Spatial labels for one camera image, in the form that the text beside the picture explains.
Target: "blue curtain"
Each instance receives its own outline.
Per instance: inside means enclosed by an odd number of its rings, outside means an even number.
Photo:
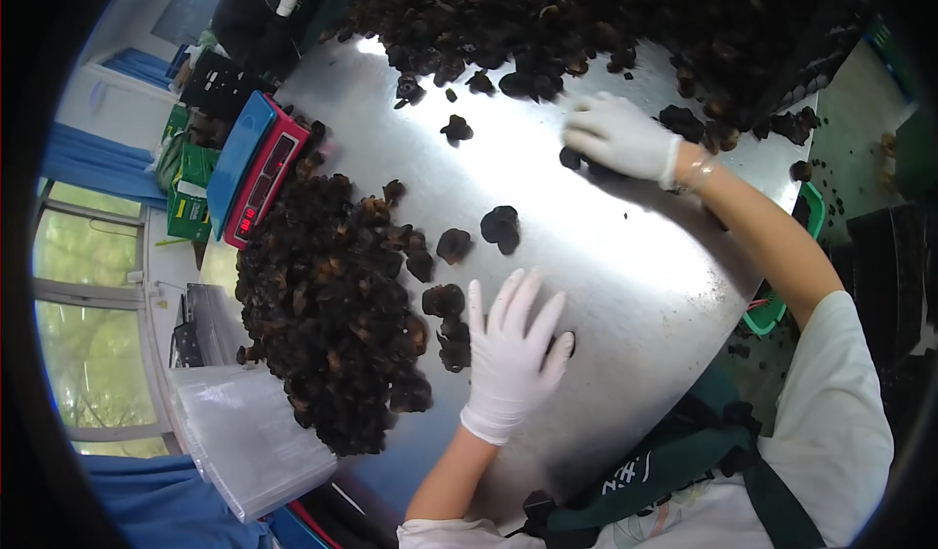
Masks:
[[[101,66],[140,79],[161,89],[168,90],[170,83],[172,83],[172,79],[166,76],[170,70],[170,63],[136,48],[125,48],[101,63]]]
[[[165,210],[166,193],[153,172],[146,171],[152,162],[142,148],[55,122],[42,157],[42,176]]]
[[[132,547],[258,549],[266,523],[241,523],[189,455],[139,459],[80,455],[92,487]]]

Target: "window frame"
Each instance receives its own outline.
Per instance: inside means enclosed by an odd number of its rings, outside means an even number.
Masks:
[[[125,427],[73,427],[64,425],[65,433],[72,441],[104,443],[110,441],[128,441],[133,439],[162,438],[170,454],[181,453],[170,421],[166,406],[165,376],[161,374],[161,364],[156,347],[156,337],[152,334],[153,327],[149,319],[149,303],[145,287],[148,283],[147,274],[147,215],[149,208],[141,204],[137,217],[118,215],[107,211],[99,211],[81,207],[63,201],[49,198],[54,180],[47,180],[39,193],[36,208],[33,211],[33,227],[30,246],[35,246],[39,232],[42,214],[45,210],[58,211],[69,215],[88,217],[103,222],[121,226],[137,228],[136,257],[134,259],[135,271],[144,274],[143,283],[135,283],[128,287],[83,285],[78,283],[65,283],[33,276],[33,291],[36,300],[45,300],[63,305],[77,305],[100,309],[117,309],[135,311],[140,335],[141,358],[144,364],[144,373],[147,377],[150,401],[156,411],[156,422],[146,425],[133,425]]]

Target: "red digital numbers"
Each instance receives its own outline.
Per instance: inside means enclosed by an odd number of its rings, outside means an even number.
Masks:
[[[244,218],[241,220],[241,225],[238,226],[241,228],[241,233],[247,233],[251,229],[251,221],[254,219],[254,214],[257,212],[252,208],[248,207],[244,210]]]

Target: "red scale display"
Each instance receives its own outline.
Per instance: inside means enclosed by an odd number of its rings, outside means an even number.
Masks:
[[[261,142],[241,181],[224,238],[241,249],[248,243],[252,227],[264,219],[283,182],[283,175],[293,163],[310,133],[300,128],[277,107],[277,118]]]

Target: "green apron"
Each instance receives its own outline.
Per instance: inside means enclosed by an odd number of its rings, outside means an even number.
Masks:
[[[760,456],[762,425],[752,417],[752,405],[737,399],[733,383],[711,364],[625,459],[567,508],[556,508],[543,491],[528,496],[521,532],[540,537],[548,549],[589,547],[604,525],[667,501],[719,469],[727,477],[743,474],[752,508],[776,549],[825,547],[801,503]]]

